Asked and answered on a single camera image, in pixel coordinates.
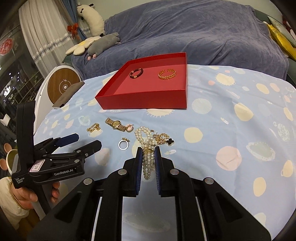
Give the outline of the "person's left hand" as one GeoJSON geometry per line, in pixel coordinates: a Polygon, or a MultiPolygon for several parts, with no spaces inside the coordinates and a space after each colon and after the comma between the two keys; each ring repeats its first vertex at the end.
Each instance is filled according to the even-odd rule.
{"type": "MultiPolygon", "coordinates": [[[[58,198],[60,196],[59,187],[60,182],[55,182],[52,184],[52,194],[50,197],[50,201],[52,203],[56,203],[58,201],[58,198]]],[[[29,190],[25,187],[15,189],[14,185],[12,184],[11,191],[24,209],[33,209],[32,203],[38,201],[37,195],[32,190],[29,190]]]]}

